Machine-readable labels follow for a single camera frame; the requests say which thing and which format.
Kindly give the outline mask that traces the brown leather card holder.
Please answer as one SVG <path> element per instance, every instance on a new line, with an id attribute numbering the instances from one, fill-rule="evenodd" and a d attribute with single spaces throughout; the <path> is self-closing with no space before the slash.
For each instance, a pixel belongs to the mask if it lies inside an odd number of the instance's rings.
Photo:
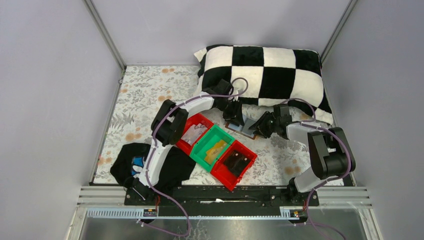
<path id="1" fill-rule="evenodd" d="M 256 137 L 257 137 L 257 135 L 254 134 L 254 130 L 251 130 L 249 128 L 256 121 L 254 119 L 249 118 L 246 115 L 243 115 L 243 121 L 244 121 L 244 125 L 235 125 L 235 124 L 232 124 L 232 123 L 227 122 L 225 124 L 225 128 L 227 128 L 227 129 L 229 129 L 229 130 L 231 130 L 231 131 L 233 131 L 233 132 L 235 132 L 237 134 L 240 134 L 240 135 L 243 135 L 243 136 L 245 136 L 247 138 L 250 138 L 252 140 L 255 140 Z"/>

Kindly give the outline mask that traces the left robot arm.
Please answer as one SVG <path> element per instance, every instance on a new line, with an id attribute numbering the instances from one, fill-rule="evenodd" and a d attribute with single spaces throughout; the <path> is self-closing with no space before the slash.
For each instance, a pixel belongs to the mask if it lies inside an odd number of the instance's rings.
<path id="1" fill-rule="evenodd" d="M 208 87 L 189 99 L 180 102 L 166 100 L 162 104 L 151 124 L 152 140 L 146 161 L 143 167 L 133 167 L 136 174 L 131 189 L 136 196 L 146 201 L 159 193 L 154 186 L 159 181 L 169 151 L 183 136 L 188 118 L 217 108 L 222 111 L 226 122 L 238 126 L 245 124 L 238 97 L 248 90 L 249 83 L 245 78 L 243 81 L 245 87 L 241 91 L 236 91 L 232 82 L 221 79 L 216 86 Z"/>

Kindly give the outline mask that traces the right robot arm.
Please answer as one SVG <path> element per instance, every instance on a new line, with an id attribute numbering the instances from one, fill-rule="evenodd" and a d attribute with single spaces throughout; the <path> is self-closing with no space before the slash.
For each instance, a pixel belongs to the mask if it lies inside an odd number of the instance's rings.
<path id="1" fill-rule="evenodd" d="M 310 167 L 289 181 L 285 191 L 288 201 L 304 200 L 317 186 L 342 179 L 356 168 L 342 128 L 327 129 L 311 122 L 293 121 L 287 104 L 275 105 L 273 112 L 266 111 L 249 129 L 262 138 L 277 134 L 308 147 Z"/>

